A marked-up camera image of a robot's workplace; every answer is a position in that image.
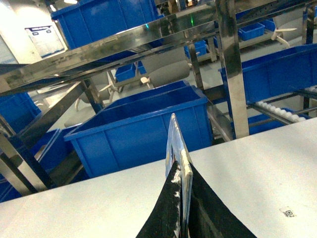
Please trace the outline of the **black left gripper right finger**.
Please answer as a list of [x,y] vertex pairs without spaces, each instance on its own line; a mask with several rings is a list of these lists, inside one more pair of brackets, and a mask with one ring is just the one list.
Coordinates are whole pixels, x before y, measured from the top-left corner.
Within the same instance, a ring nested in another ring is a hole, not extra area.
[[229,210],[193,164],[188,213],[191,238],[254,238],[255,235]]

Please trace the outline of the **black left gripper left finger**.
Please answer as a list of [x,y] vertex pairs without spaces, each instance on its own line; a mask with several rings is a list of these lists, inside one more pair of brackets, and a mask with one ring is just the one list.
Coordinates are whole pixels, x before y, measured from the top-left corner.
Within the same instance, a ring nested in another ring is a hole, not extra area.
[[137,234],[138,238],[178,238],[180,236],[180,172],[180,166],[175,161],[150,216]]

